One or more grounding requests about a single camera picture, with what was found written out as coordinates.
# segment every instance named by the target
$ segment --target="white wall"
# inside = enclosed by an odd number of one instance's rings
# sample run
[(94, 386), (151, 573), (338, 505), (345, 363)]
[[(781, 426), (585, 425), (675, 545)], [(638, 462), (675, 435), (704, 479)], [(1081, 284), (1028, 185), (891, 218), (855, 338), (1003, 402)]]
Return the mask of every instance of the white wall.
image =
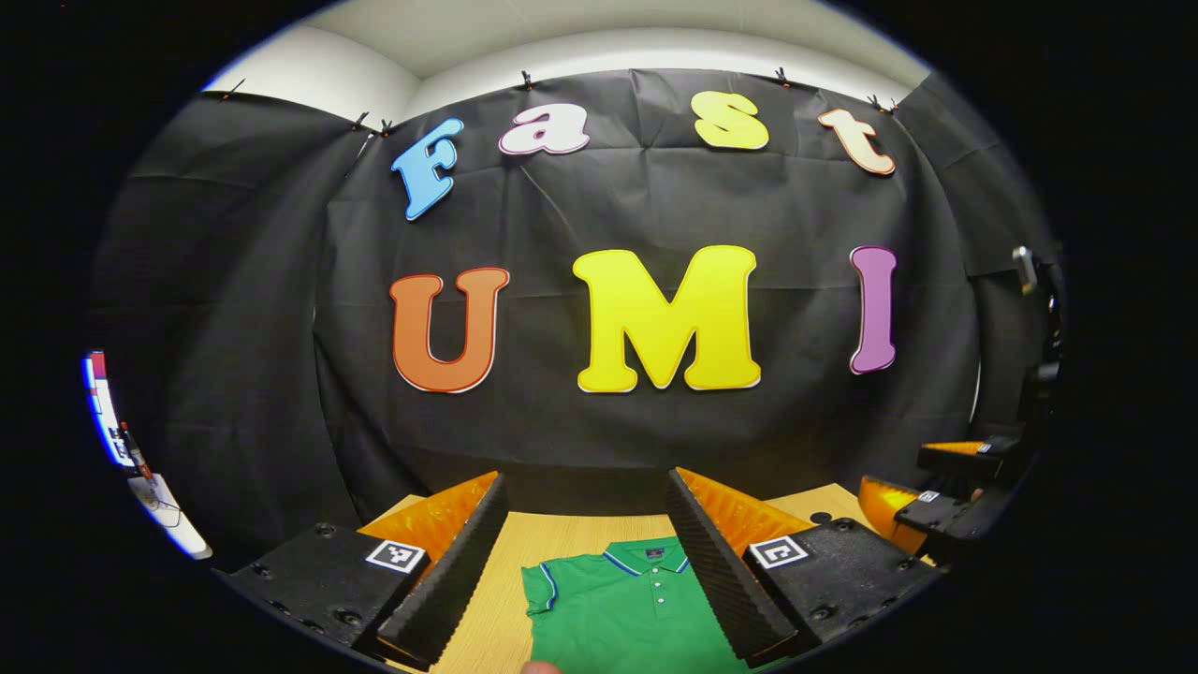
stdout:
[(297, 25), (225, 68), (205, 89), (294, 101), (379, 128), (403, 120), (420, 80), (386, 56), (332, 32)]
[(709, 68), (773, 77), (779, 66), (792, 81), (863, 101), (877, 95), (888, 107), (890, 98), (901, 101), (913, 89), (836, 56), (775, 40), (715, 30), (624, 29), (524, 44), (437, 73), (420, 83), (400, 119), (522, 84), (521, 69), (537, 80), (625, 68)]
[(913, 85), (895, 81), (829, 54), (786, 42), (698, 29), (621, 29), (533, 42), (467, 61), (420, 80), (352, 40), (305, 25), (276, 35), (216, 77), (205, 89), (260, 93), (326, 110), (379, 128), (448, 103), (515, 86), (521, 69), (533, 79), (628, 68), (709, 68), (773, 77), (782, 66), (793, 81), (889, 105)]

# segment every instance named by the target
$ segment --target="orange letter u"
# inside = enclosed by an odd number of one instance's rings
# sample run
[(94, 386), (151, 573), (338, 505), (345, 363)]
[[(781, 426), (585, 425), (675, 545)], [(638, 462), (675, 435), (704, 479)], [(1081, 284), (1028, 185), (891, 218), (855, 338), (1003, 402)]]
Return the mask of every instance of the orange letter u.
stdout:
[(429, 350), (432, 297), (444, 285), (432, 274), (405, 275), (391, 284), (395, 299), (393, 356), (395, 370), (412, 387), (437, 394), (461, 394), (478, 387), (495, 360), (495, 306), (508, 272), (497, 267), (464, 271), (458, 289), (466, 293), (466, 346), (455, 362), (442, 362)]

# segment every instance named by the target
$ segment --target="mounting hole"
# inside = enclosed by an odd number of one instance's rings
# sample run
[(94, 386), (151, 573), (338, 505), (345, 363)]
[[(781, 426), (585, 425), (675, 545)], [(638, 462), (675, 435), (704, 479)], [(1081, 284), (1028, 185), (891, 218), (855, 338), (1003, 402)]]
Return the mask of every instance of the mounting hole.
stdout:
[(349, 625), (350, 627), (357, 627), (362, 625), (362, 617), (349, 609), (339, 609), (333, 612), (333, 618), (338, 621)]
[(811, 620), (828, 620), (833, 615), (836, 615), (836, 607), (830, 605), (821, 605), (811, 612)]

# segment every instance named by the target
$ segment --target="letter i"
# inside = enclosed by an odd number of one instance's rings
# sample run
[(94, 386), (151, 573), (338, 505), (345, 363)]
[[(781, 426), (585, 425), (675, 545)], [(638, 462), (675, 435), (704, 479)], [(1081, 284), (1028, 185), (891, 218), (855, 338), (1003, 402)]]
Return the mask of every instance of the letter i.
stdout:
[(853, 375), (890, 368), (895, 346), (890, 344), (890, 274), (895, 254), (878, 245), (861, 245), (848, 254), (861, 277), (861, 341), (848, 362)]

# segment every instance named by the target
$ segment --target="screw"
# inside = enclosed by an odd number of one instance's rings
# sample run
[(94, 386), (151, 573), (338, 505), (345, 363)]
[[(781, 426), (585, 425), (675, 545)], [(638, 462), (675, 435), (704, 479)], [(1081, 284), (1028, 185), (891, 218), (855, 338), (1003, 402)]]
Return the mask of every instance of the screw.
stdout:
[(338, 611), (334, 615), (338, 620), (345, 623), (350, 627), (357, 627), (362, 624), (362, 617), (352, 611)]

